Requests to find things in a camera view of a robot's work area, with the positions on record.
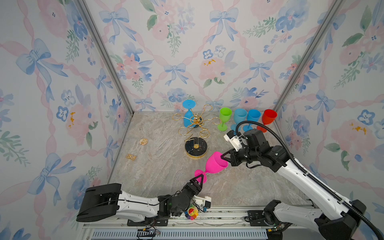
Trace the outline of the green wine glass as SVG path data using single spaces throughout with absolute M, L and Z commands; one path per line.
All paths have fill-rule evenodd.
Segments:
M 219 131 L 226 131 L 227 130 L 227 125 L 226 123 L 230 120 L 232 115 L 232 110 L 227 107 L 223 107 L 220 109 L 220 116 L 219 119 L 221 120 L 221 123 L 217 126 Z

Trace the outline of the teal wine glass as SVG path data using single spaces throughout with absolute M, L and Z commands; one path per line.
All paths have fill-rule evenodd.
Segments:
M 231 130 L 235 131 L 238 123 L 245 121 L 248 112 L 245 109 L 236 109 L 234 113 L 234 124 L 231 125 Z

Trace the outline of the pink wine glass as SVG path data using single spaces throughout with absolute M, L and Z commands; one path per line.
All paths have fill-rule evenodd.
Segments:
M 206 162 L 206 168 L 204 171 L 196 170 L 195 177 L 198 175 L 204 175 L 204 183 L 207 182 L 207 174 L 217 174 L 228 167 L 226 162 L 224 162 L 221 158 L 220 152 L 214 152 Z

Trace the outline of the red wine glass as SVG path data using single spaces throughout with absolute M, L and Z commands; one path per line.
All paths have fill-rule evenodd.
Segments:
M 270 125 L 277 118 L 278 114 L 274 110 L 267 109 L 262 116 L 262 123 L 264 126 Z

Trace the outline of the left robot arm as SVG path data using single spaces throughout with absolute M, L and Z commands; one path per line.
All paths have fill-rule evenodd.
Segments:
M 206 211 L 212 198 L 199 197 L 205 175 L 192 178 L 181 191 L 172 195 L 144 198 L 122 190 L 122 185 L 113 183 L 88 188 L 77 215 L 80 223 L 97 222 L 107 218 L 127 219 L 131 223 L 150 224 L 155 220 L 188 215 L 193 210 Z

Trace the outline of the blue wine glass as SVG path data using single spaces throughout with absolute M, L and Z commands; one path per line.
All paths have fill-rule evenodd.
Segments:
M 260 117 L 261 117 L 260 111 L 255 110 L 255 109 L 251 109 L 248 111 L 247 121 L 257 122 Z M 252 124 L 246 124 L 243 126 L 243 131 L 246 132 L 246 131 L 251 130 L 252 128 L 253 128 Z
M 188 128 L 190 125 L 194 127 L 194 125 L 191 123 L 191 118 L 194 116 L 192 109 L 196 106 L 196 102 L 193 100 L 185 100 L 182 105 L 185 109 L 187 109 L 187 112 L 183 117 L 184 127 Z

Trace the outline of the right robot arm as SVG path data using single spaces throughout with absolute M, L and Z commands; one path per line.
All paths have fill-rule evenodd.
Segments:
M 353 238 L 366 211 L 362 202 L 350 201 L 330 189 L 318 177 L 307 172 L 297 159 L 290 157 L 284 147 L 270 146 L 260 130 L 251 129 L 241 138 L 231 130 L 224 138 L 233 148 L 221 158 L 231 166 L 258 162 L 258 166 L 267 167 L 290 181 L 316 205 L 310 210 L 272 200 L 261 217 L 249 216 L 251 222 L 264 221 L 275 232 L 298 225 L 320 233 L 326 240 Z

